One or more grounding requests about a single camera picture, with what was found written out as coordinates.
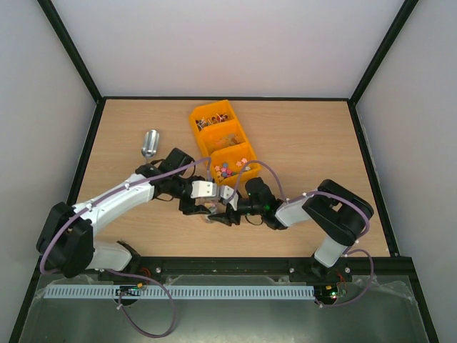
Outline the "clear glass jar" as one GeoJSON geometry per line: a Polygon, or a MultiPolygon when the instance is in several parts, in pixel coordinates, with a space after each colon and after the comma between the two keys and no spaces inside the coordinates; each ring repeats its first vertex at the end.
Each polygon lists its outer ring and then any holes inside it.
{"type": "Polygon", "coordinates": [[[198,199],[198,204],[203,205],[209,210],[209,214],[202,214],[202,220],[207,224],[213,222],[209,219],[209,215],[218,214],[225,211],[225,206],[219,202],[217,198],[201,198],[198,199]]]}

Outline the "yellow bin with star candies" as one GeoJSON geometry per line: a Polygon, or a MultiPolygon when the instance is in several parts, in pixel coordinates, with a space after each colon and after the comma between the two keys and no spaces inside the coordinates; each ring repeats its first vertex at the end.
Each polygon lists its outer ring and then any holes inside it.
{"type": "Polygon", "coordinates": [[[256,160],[248,143],[229,146],[211,154],[211,176],[218,185],[234,187],[246,162],[256,160]]]}

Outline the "metal scoop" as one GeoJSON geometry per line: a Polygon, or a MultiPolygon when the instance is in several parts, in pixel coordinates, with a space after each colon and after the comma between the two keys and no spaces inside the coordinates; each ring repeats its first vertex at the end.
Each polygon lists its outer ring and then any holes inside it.
{"type": "Polygon", "coordinates": [[[145,162],[149,162],[157,153],[159,145],[160,133],[157,130],[149,130],[146,132],[141,148],[141,154],[145,162]]]}

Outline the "yellow bin with lollipops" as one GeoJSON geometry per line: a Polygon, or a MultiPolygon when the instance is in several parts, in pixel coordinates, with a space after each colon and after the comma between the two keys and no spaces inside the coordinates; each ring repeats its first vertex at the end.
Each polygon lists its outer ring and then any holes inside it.
{"type": "Polygon", "coordinates": [[[196,141],[201,144],[237,132],[237,118],[226,99],[197,106],[189,116],[196,141]]]}

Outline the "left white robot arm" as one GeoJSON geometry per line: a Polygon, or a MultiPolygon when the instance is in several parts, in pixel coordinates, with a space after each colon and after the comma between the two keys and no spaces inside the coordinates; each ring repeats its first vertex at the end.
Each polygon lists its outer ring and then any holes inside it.
{"type": "Polygon", "coordinates": [[[124,271],[136,251],[125,242],[100,242],[97,236],[126,212],[163,194],[178,199],[179,210],[185,215],[209,214],[196,201],[217,196],[216,183],[211,177],[183,176],[199,164],[209,166],[211,160],[194,160],[175,148],[165,159],[146,162],[128,179],[97,197],[73,205],[54,205],[36,243],[40,272],[72,278],[87,269],[124,271]]]}

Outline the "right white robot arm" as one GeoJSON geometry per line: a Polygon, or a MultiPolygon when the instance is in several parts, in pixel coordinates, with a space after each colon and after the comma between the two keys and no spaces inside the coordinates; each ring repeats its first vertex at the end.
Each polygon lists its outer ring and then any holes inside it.
{"type": "Polygon", "coordinates": [[[263,179],[246,182],[247,197],[234,195],[224,187],[221,199],[226,210],[209,215],[209,220],[227,226],[238,225],[242,217],[260,216],[267,227],[287,229],[295,224],[314,221],[326,238],[313,253],[310,273],[325,280],[336,272],[336,262],[369,230],[373,207],[331,179],[326,179],[312,192],[288,201],[275,197],[263,179]]]}

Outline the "black mounting rail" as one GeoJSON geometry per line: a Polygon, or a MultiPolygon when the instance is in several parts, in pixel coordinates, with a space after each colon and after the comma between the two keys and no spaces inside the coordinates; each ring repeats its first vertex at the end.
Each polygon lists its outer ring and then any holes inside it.
{"type": "Polygon", "coordinates": [[[374,257],[370,262],[361,253],[342,257],[334,267],[324,269],[310,257],[298,258],[184,258],[135,257],[124,274],[150,277],[162,284],[178,276],[266,276],[307,284],[335,284],[359,275],[407,276],[417,279],[410,257],[374,257]]]}

